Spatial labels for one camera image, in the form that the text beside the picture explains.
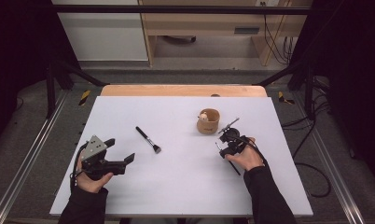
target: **floor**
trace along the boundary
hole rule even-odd
[[[85,70],[110,83],[201,83],[253,84],[285,67],[275,60],[259,65],[249,37],[197,37],[195,43],[170,37],[160,38],[152,67],[145,63],[83,63]],[[60,100],[55,123],[48,124],[46,85],[39,82],[19,93],[21,107],[0,138],[0,223],[51,223],[49,215],[57,189],[72,158],[80,133],[101,88],[73,76],[71,91],[56,87]],[[305,117],[304,94],[286,87],[283,77],[266,87],[281,124]],[[90,97],[78,105],[81,95]],[[279,92],[294,104],[279,101]],[[326,103],[320,91],[317,105]],[[375,179],[363,161],[349,156],[348,145],[331,116],[331,109],[318,111],[315,127],[295,161],[316,167],[332,184],[327,196],[326,179],[306,166],[298,166],[303,186],[314,211],[313,217],[299,217],[299,223],[375,223]],[[285,138],[296,151],[311,122],[285,129]]]

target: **black brush handle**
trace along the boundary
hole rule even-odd
[[[144,138],[147,138],[147,135],[138,127],[136,126],[135,129],[140,133]]]

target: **black curtain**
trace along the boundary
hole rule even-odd
[[[35,4],[50,0],[0,1],[0,134],[17,105],[17,93],[40,80],[53,60],[80,68],[57,13]]]
[[[314,3],[326,6],[327,1]],[[292,62],[302,57],[325,20],[308,18]],[[329,101],[352,155],[365,160],[375,175],[375,0],[343,1],[313,55],[310,66],[330,81]]]

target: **wall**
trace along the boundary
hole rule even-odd
[[[52,0],[54,5],[137,5],[134,0]],[[79,61],[147,61],[139,14],[59,13]]]

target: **white table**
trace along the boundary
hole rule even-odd
[[[267,97],[98,97],[76,151],[96,134],[104,141],[116,138],[107,150],[109,161],[122,161],[135,153],[126,174],[114,176],[106,185],[106,213],[117,217],[252,216],[243,177],[218,154],[215,142],[226,147],[218,140],[220,134],[203,135],[196,129],[197,116],[207,107],[220,112],[219,128],[240,118],[232,127],[256,138],[293,214],[311,216],[313,211]],[[162,152],[155,154],[135,126]],[[74,159],[50,210],[52,215],[59,215],[68,202]]]

